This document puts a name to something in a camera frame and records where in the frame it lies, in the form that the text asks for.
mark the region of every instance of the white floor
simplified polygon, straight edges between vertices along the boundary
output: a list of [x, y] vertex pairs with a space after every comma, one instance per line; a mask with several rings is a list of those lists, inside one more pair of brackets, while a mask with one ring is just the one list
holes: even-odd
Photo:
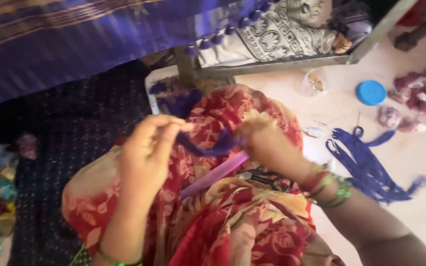
[[[280, 71], [237, 76], [236, 82], [265, 93], [269, 98], [283, 102], [298, 117], [302, 127], [317, 126], [313, 120], [351, 132], [358, 121], [364, 128], [363, 141], [370, 141], [384, 132], [376, 122], [377, 108], [361, 104], [355, 96], [356, 86], [364, 80], [376, 80], [392, 88], [393, 78], [409, 71], [426, 68], [426, 38], [408, 53], [394, 49], [390, 38], [384, 38], [357, 65], [325, 67], [329, 93], [306, 98], [297, 94], [293, 86], [300, 81], [302, 71]], [[399, 110], [411, 113], [405, 106], [385, 100]], [[402, 187], [408, 187], [420, 174], [426, 174], [426, 133], [397, 133], [382, 146], [372, 148], [376, 157], [391, 177]], [[316, 162], [327, 162], [332, 156], [325, 148], [325, 139], [306, 137], [305, 156]], [[337, 173], [349, 176], [338, 163]], [[403, 221], [426, 244], [426, 188], [407, 202], [393, 203], [387, 209]], [[357, 252], [331, 225], [321, 209], [312, 209], [318, 233], [328, 242], [335, 254], [347, 265], [361, 265]]]

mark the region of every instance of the purple pom-pom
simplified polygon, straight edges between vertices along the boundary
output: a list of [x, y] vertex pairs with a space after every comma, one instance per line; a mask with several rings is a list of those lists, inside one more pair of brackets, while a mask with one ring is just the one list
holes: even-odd
[[249, 18], [243, 18], [241, 21], [240, 21], [240, 28], [245, 28], [245, 27], [247, 27], [247, 26], [249, 26], [251, 24], [251, 20], [249, 19]]
[[223, 34], [216, 34], [213, 38], [212, 38], [212, 43], [219, 45], [221, 44], [221, 42], [223, 41], [224, 35]]
[[253, 22], [256, 22], [261, 17], [261, 10], [255, 10], [252, 11], [251, 14], [249, 14], [249, 19]]
[[227, 27], [224, 33], [226, 35], [233, 35], [236, 32], [236, 29], [234, 27]]
[[208, 39], [203, 39], [202, 42], [200, 43], [200, 49], [202, 50], [210, 49], [212, 47], [213, 47], [213, 44]]
[[270, 2], [263, 4], [262, 7], [261, 7], [262, 12], [267, 12], [267, 11], [269, 11], [269, 9], [271, 9], [271, 3]]
[[196, 49], [195, 46], [190, 45], [190, 46], [185, 47], [184, 54], [186, 56], [196, 56], [198, 54], [198, 50]]

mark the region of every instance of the wooden frame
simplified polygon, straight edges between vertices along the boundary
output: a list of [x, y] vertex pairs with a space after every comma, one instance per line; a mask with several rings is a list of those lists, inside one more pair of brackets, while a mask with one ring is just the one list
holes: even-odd
[[287, 69], [315, 68], [337, 64], [358, 63], [385, 34], [387, 34], [396, 22], [417, 2], [417, 0], [397, 0], [397, 2], [385, 13], [370, 35], [364, 39], [352, 51], [346, 54], [324, 54], [300, 58], [284, 58], [269, 62], [257, 62], [240, 66], [213, 66], [201, 68], [197, 58], [184, 55], [184, 47], [175, 48], [178, 72], [181, 79], [201, 79], [230, 77], [254, 73], [272, 72]]

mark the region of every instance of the person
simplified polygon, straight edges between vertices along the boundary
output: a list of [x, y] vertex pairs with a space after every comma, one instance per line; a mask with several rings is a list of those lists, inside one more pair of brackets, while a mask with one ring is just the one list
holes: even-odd
[[283, 116], [256, 116], [234, 133], [252, 161], [298, 188], [281, 193], [230, 177], [184, 200], [164, 187], [175, 180], [175, 138], [180, 130], [195, 135], [195, 124], [168, 115], [143, 120], [119, 154], [119, 196], [91, 265], [345, 265], [315, 232], [314, 200], [364, 266], [426, 266], [426, 246], [402, 222], [303, 157]]

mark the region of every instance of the dark blue fabric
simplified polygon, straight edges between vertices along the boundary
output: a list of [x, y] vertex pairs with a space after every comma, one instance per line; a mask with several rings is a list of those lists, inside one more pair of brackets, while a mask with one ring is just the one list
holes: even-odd
[[337, 150], [334, 150], [330, 146], [331, 140], [326, 144], [331, 154], [350, 172], [352, 177], [347, 178], [347, 181], [376, 202], [389, 204], [394, 201], [410, 200], [425, 181], [418, 178], [409, 190], [404, 190], [392, 180], [370, 150], [369, 147], [376, 147], [389, 141], [395, 133], [395, 130], [386, 131], [374, 141], [364, 143], [360, 140], [364, 134], [362, 127], [355, 127], [353, 134], [341, 128], [335, 128], [333, 139], [342, 142], [348, 148], [352, 158], [339, 145], [336, 145]]
[[266, 1], [0, 2], [15, 9], [0, 12], [0, 102], [212, 37]]
[[9, 265], [69, 265], [80, 250], [61, 214], [62, 191], [82, 167], [151, 112], [138, 61], [0, 104], [0, 142], [22, 133], [39, 141], [38, 158], [21, 158], [15, 185], [16, 228]]

